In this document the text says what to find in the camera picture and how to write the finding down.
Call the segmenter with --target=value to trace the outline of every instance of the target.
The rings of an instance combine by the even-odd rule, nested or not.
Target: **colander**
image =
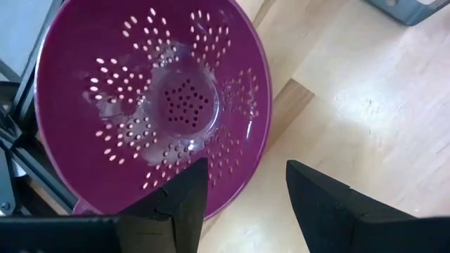
[[[41,48],[36,104],[53,164],[92,211],[118,213],[207,157],[209,217],[255,172],[271,82],[233,0],[72,0]]]

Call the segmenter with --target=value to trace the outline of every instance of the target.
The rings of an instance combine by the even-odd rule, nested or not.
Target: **purple colander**
[[[36,97],[60,177],[103,214],[207,157],[211,217],[255,172],[271,114],[264,50],[234,0],[68,1]]]

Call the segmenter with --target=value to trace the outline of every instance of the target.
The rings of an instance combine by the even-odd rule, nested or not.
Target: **wooden floor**
[[[450,215],[450,6],[402,27],[362,0],[238,0],[274,82],[269,147],[199,252],[308,252],[285,184],[299,160],[415,216]]]

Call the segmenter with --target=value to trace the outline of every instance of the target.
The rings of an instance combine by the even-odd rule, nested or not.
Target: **light wood floor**
[[[402,27],[361,0],[238,0],[274,82],[269,148],[199,252],[308,252],[296,159],[415,216],[450,215],[450,6]]]

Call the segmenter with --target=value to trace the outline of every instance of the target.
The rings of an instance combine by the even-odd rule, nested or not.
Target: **gray object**
[[[20,82],[52,0],[0,0],[0,80]]]
[[[450,4],[450,0],[436,0],[422,4],[417,0],[366,0],[403,25],[417,25],[438,10]]]

